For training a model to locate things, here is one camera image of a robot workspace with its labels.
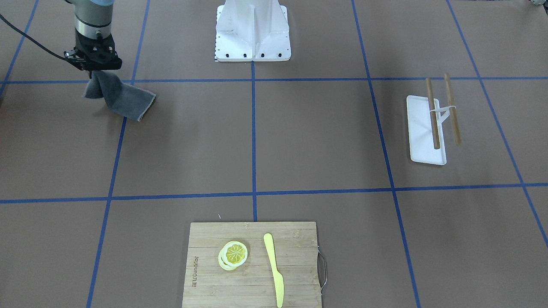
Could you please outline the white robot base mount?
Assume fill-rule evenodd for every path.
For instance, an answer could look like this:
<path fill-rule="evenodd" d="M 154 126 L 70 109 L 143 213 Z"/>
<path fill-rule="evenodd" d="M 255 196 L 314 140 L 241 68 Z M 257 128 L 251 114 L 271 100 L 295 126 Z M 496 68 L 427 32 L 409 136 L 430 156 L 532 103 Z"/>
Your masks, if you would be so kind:
<path fill-rule="evenodd" d="M 277 0 L 227 0 L 217 7 L 214 60 L 288 61 L 288 10 Z"/>

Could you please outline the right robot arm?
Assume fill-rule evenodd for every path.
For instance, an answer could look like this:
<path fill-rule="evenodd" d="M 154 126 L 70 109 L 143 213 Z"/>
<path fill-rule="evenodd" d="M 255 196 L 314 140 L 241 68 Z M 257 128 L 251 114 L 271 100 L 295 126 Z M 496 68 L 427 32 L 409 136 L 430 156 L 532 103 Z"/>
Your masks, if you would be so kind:
<path fill-rule="evenodd" d="M 113 0 L 68 0 L 74 7 L 75 46 L 65 60 L 80 71 L 114 71 L 122 66 L 113 39 Z"/>

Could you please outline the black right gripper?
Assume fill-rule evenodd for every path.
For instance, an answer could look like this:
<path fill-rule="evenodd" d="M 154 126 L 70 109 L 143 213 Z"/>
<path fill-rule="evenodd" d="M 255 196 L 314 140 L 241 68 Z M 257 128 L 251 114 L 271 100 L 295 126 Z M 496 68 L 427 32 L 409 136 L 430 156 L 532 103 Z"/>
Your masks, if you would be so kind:
<path fill-rule="evenodd" d="M 115 49 L 112 35 L 90 39 L 81 34 L 75 35 L 75 47 L 63 52 L 64 59 L 80 71 L 119 70 L 122 59 Z"/>

